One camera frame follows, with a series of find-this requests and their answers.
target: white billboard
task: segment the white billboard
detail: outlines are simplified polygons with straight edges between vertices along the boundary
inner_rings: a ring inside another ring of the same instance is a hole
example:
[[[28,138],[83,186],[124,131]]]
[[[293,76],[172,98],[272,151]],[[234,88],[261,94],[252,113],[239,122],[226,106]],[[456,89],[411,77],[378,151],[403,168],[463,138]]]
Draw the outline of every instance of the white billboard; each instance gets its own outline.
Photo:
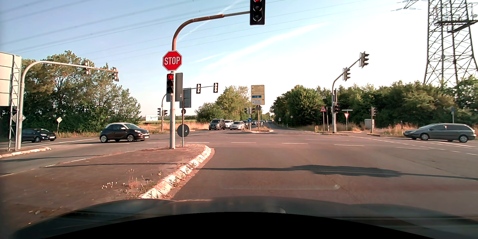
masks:
[[[158,121],[159,117],[157,114],[147,114],[146,121]]]

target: gray station wagon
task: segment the gray station wagon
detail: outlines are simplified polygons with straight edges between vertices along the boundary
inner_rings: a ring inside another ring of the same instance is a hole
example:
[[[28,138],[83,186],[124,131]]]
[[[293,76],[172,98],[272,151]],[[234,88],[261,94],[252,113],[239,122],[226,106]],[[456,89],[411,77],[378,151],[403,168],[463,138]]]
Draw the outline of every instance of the gray station wagon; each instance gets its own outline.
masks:
[[[449,142],[458,140],[462,143],[468,142],[468,140],[475,140],[476,134],[470,126],[465,124],[430,124],[420,127],[415,130],[408,130],[403,132],[405,137],[421,140],[437,139],[447,140]]]

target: cloud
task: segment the cloud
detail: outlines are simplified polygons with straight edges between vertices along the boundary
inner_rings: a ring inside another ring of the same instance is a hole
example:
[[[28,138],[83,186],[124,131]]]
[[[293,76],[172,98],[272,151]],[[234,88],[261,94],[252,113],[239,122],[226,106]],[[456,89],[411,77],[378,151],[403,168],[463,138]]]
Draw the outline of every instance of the cloud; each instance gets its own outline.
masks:
[[[316,28],[319,28],[320,26],[323,26],[325,24],[326,24],[326,22],[318,23],[318,24],[314,24],[314,25],[308,25],[308,26],[304,26],[302,28],[299,28],[295,31],[291,31],[289,33],[286,33],[286,34],[276,35],[276,36],[271,37],[271,38],[269,38],[265,41],[262,41],[258,44],[255,44],[253,46],[249,46],[249,47],[246,47],[246,48],[244,48],[242,50],[239,50],[237,52],[231,53],[231,54],[225,56],[224,58],[218,60],[217,62],[207,65],[206,69],[217,68],[220,65],[230,63],[231,61],[234,61],[236,59],[243,59],[244,56],[246,56],[248,54],[251,54],[253,52],[256,52],[260,49],[264,49],[265,46],[271,45],[271,44],[276,43],[278,41],[286,40],[286,39],[294,37],[294,36],[305,34],[305,33],[310,32],[310,31],[312,31]]]
[[[227,10],[231,9],[234,5],[236,5],[236,4],[237,4],[238,2],[240,2],[240,1],[241,1],[241,0],[235,1],[235,2],[234,2],[233,4],[231,4],[230,6],[224,8],[223,10],[221,10],[218,14],[221,14],[221,13],[223,13],[224,11],[227,11]],[[204,26],[204,24],[206,24],[206,23],[208,23],[208,22],[210,22],[210,20],[206,20],[205,22],[200,23],[196,28],[194,28],[194,29],[192,29],[191,31],[189,31],[188,33],[186,33],[186,34],[180,36],[177,41],[182,40],[184,37],[188,36],[190,33],[193,33],[193,32],[196,31],[198,28]]]

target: black car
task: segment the black car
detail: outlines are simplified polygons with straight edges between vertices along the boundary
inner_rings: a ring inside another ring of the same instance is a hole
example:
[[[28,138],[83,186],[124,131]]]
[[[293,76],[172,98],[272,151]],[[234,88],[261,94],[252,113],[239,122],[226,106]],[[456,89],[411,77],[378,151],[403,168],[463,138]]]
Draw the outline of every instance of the black car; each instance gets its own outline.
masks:
[[[211,123],[209,123],[209,130],[224,130],[226,128],[226,124],[224,119],[213,119]]]
[[[57,135],[53,132],[42,128],[31,128],[21,130],[21,141],[31,141],[32,143],[39,143],[41,141],[55,141]]]
[[[112,123],[108,124],[99,135],[101,143],[106,143],[109,140],[115,140],[116,142],[126,139],[128,142],[134,142],[135,140],[144,141],[149,138],[149,131],[141,129],[140,127],[131,123]]]

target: blue sky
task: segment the blue sky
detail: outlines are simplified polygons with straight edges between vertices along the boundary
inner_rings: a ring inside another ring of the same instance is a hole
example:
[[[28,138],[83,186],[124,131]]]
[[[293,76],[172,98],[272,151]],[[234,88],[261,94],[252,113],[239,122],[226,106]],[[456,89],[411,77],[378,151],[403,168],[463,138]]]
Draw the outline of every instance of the blue sky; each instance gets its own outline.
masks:
[[[266,25],[248,15],[188,25],[179,34],[183,86],[219,83],[265,85],[269,110],[275,98],[297,84],[331,88],[332,81],[366,51],[369,65],[351,69],[354,83],[390,85],[422,80],[426,63],[426,2],[398,10],[405,0],[266,0]],[[156,114],[165,94],[162,56],[184,21],[248,10],[249,0],[0,0],[0,51],[44,59],[71,50],[96,66],[119,70],[120,84]],[[472,36],[477,26],[473,25]],[[193,107],[215,101],[203,89]]]

